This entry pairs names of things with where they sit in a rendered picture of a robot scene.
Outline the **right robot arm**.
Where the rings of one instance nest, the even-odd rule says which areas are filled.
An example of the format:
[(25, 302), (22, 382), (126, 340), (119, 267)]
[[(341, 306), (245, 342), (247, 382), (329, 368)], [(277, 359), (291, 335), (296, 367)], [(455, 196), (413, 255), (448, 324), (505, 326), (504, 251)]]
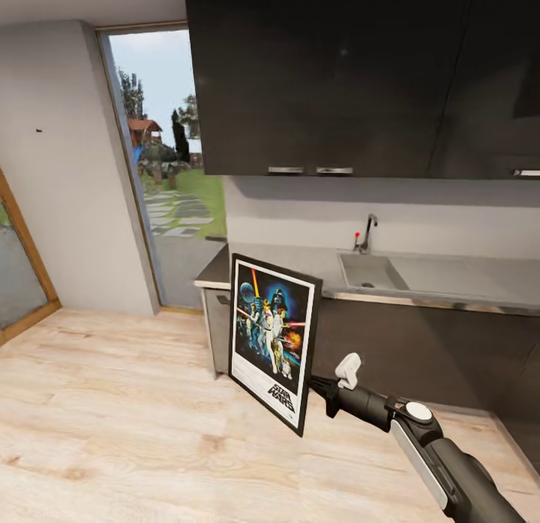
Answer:
[(430, 408), (356, 385), (361, 364), (360, 356), (352, 353), (335, 369), (337, 380), (315, 375), (306, 379), (310, 390), (325, 399), (327, 416), (334, 419), (342, 409), (385, 433), (391, 428), (445, 516), (455, 523), (527, 523), (498, 492), (486, 467), (444, 437)]

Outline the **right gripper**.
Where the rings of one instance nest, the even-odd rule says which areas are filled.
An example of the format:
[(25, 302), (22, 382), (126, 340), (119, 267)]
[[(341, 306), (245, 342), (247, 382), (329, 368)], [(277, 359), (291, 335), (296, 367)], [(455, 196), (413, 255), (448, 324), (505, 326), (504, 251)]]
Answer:
[(339, 387), (337, 380), (311, 375), (306, 379), (306, 384), (310, 390), (315, 391), (325, 399), (326, 415), (334, 419), (338, 410), (342, 409), (347, 413), (356, 416), (360, 420), (366, 421), (366, 412), (368, 411), (369, 398), (371, 394), (376, 394), (369, 389), (356, 385), (354, 389), (348, 387)]

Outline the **poster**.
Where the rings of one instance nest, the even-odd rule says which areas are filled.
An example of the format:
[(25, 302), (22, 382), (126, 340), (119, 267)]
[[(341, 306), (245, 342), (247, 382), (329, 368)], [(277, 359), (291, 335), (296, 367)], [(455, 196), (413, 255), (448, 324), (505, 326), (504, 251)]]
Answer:
[(323, 280), (232, 253), (228, 376), (303, 437)]

